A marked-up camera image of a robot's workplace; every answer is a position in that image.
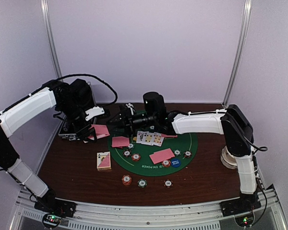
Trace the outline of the dealt pink-backed card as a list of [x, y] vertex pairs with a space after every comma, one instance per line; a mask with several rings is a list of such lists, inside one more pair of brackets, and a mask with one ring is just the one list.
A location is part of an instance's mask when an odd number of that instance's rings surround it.
[[123, 148], [127, 147], [130, 144], [130, 140], [127, 137], [119, 136], [112, 138], [112, 147], [113, 148]]

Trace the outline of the pink-backed playing card deck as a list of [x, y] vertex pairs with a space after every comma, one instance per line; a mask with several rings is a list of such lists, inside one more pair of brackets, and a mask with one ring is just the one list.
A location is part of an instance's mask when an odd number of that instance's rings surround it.
[[106, 125], [91, 125], [89, 128], [90, 136], [87, 138], [88, 140], [95, 141], [101, 138], [105, 138], [110, 136], [108, 128]]

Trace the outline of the red five chip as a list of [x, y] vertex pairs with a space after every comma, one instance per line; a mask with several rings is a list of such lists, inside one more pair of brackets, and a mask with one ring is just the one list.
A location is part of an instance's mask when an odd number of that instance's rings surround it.
[[171, 161], [169, 161], [169, 160], [164, 160], [164, 161], [162, 161], [162, 165], [163, 165], [163, 167], [170, 167], [171, 166]]
[[132, 155], [132, 160], [133, 161], [139, 161], [141, 159], [141, 155], [138, 153], [135, 153]]

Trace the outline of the dealt card bottom seat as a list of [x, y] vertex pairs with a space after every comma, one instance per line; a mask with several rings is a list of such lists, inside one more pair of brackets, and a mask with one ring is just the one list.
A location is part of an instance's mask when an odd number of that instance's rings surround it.
[[158, 158], [163, 158], [163, 159], [170, 159], [172, 157], [174, 157], [174, 153], [171, 149], [164, 149], [164, 150], [160, 150], [154, 153], [154, 156], [158, 157]]

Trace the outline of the orange poker chip stack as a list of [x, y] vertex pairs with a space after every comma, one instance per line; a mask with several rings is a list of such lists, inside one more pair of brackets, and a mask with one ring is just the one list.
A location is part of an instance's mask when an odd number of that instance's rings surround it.
[[130, 185], [132, 183], [132, 178], [129, 175], [123, 175], [121, 180], [123, 185]]

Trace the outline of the green poker chip stack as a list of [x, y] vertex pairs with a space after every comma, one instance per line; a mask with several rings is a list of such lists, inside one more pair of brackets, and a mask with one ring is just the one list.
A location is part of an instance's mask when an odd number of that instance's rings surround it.
[[140, 179], [140, 180], [138, 180], [137, 185], [138, 185], [140, 188], [145, 188], [145, 187], [147, 186], [147, 180], [145, 180], [145, 179]]

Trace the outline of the blue small blind button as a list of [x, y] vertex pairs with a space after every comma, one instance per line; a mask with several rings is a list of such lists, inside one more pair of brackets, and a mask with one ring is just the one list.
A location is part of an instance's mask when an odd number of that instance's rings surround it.
[[174, 168], [178, 168], [181, 166], [181, 161], [179, 159], [171, 159], [171, 166]]

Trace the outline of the brown poker chip stack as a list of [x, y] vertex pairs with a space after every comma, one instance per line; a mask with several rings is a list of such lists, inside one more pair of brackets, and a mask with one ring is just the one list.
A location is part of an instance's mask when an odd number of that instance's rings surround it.
[[173, 186], [173, 182], [171, 180], [165, 180], [164, 181], [164, 186], [167, 188], [170, 188]]

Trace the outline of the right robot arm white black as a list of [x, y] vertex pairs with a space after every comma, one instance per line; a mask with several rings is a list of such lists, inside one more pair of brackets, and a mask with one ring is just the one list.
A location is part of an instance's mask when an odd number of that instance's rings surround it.
[[268, 148], [254, 145], [253, 128], [242, 111], [235, 104], [213, 112], [168, 112], [165, 105], [153, 102], [144, 104], [145, 112], [137, 114], [127, 106], [121, 106], [107, 124], [123, 129], [127, 135], [136, 130], [154, 126], [155, 130], [168, 135], [185, 133], [215, 133], [224, 135], [229, 154], [237, 164], [240, 179], [240, 196], [221, 202], [223, 216], [252, 212], [261, 207], [257, 194], [258, 165], [256, 153]]

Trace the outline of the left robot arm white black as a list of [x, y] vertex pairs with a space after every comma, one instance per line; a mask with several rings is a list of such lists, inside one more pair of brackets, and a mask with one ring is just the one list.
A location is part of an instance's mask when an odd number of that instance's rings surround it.
[[96, 136], [91, 125], [94, 117], [104, 114], [104, 109], [95, 105], [91, 86], [86, 81], [45, 83], [0, 112], [0, 169], [31, 193], [36, 199], [36, 209], [62, 218], [73, 217], [76, 204], [58, 200], [54, 190], [21, 160], [9, 140], [18, 128], [50, 108], [64, 113], [77, 138], [83, 141]]

